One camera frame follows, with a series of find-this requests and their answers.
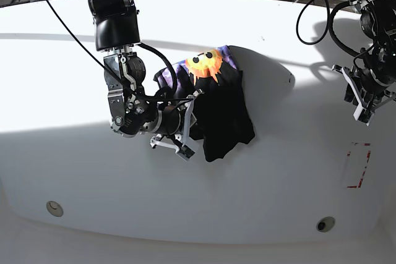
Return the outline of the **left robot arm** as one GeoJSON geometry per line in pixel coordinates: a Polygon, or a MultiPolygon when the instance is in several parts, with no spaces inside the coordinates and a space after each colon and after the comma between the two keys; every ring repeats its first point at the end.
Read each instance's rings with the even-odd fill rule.
{"type": "Polygon", "coordinates": [[[348,84],[344,100],[356,107],[354,119],[369,125],[376,110],[395,99],[395,92],[389,91],[395,83],[395,0],[346,0],[337,4],[329,16],[329,33],[340,49],[363,62],[362,67],[334,65],[332,69],[342,74],[348,84]],[[336,13],[349,6],[360,14],[359,25],[372,40],[369,48],[355,51],[334,32],[336,13]]]}

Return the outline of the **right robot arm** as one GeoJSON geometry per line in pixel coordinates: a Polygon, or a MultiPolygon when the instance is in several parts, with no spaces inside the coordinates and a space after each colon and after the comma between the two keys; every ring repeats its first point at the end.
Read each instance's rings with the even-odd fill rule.
{"type": "Polygon", "coordinates": [[[141,43],[134,0],[88,0],[95,26],[95,46],[106,55],[100,64],[105,71],[111,130],[123,137],[150,133],[150,146],[173,149],[184,160],[197,151],[190,138],[195,124],[192,113],[200,92],[186,98],[175,96],[176,72],[169,60],[155,48],[141,43]],[[171,75],[171,84],[161,87],[153,96],[146,95],[143,81],[145,65],[133,46],[157,55],[171,75]]]}

